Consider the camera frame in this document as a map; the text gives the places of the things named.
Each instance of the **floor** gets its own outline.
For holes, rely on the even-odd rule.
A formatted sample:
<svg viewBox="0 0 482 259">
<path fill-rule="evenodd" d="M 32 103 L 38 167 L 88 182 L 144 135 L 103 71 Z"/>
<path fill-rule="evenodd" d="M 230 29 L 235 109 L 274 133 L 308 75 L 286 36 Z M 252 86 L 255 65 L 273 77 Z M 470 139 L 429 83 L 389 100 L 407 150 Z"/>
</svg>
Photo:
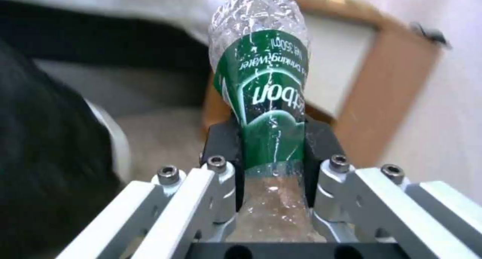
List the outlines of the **floor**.
<svg viewBox="0 0 482 259">
<path fill-rule="evenodd" d="M 158 168 L 188 171 L 198 165 L 204 143 L 198 108 L 166 108 L 117 118 L 131 147 L 134 180 L 149 181 Z"/>
</svg>

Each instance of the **bottle label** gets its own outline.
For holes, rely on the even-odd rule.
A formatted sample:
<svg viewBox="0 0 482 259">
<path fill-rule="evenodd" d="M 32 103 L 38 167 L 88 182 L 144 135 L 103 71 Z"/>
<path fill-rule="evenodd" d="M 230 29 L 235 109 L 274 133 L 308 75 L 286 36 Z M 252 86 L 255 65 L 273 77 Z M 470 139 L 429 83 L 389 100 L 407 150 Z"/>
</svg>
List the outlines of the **bottle label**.
<svg viewBox="0 0 482 259">
<path fill-rule="evenodd" d="M 308 51 L 296 37 L 264 30 L 223 53 L 214 85 L 243 130 L 246 168 L 303 159 Z"/>
</svg>

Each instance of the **white lettering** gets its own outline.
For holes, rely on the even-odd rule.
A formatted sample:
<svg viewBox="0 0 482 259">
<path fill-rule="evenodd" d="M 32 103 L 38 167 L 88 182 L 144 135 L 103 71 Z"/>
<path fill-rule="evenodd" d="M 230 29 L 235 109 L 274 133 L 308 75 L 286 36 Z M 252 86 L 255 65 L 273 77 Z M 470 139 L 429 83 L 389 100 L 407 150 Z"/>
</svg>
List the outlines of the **white lettering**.
<svg viewBox="0 0 482 259">
<path fill-rule="evenodd" d="M 283 89 L 282 98 L 283 98 L 283 101 L 288 103 L 288 107 L 291 107 L 291 103 L 293 102 L 293 94 L 294 94 L 294 88 L 286 87 Z"/>
<path fill-rule="evenodd" d="M 282 87 L 280 85 L 274 84 L 270 86 L 270 90 L 268 91 L 268 99 L 270 101 L 276 101 L 281 97 L 282 94 Z"/>
<path fill-rule="evenodd" d="M 266 94 L 268 92 L 268 85 L 265 85 L 263 88 L 263 93 L 261 94 L 260 98 L 258 98 L 260 87 L 255 88 L 255 94 L 253 96 L 253 101 L 251 102 L 252 105 L 256 105 L 258 103 L 263 103 L 266 100 Z"/>
</svg>

